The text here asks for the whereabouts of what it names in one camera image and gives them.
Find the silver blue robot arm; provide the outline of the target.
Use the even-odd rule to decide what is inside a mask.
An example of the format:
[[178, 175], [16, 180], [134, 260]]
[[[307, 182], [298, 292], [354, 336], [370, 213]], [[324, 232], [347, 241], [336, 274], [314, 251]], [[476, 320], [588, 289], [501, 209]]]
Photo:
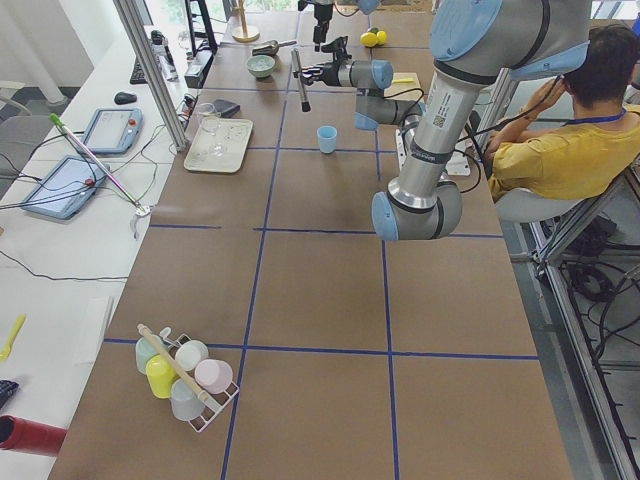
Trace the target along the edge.
[[330, 62], [303, 67], [292, 56], [298, 85], [315, 82], [357, 90], [354, 123], [361, 130], [381, 124], [407, 129], [406, 159], [398, 177], [374, 195], [372, 222], [387, 241], [437, 239], [450, 234], [462, 214], [461, 193], [446, 179], [450, 160], [480, 90], [507, 68], [514, 80], [558, 76], [577, 69], [588, 47], [587, 1], [447, 1], [432, 23], [429, 49], [435, 77], [424, 102], [385, 96], [393, 68], [387, 61], [358, 61], [347, 40], [326, 40], [331, 1], [312, 4], [317, 51]]

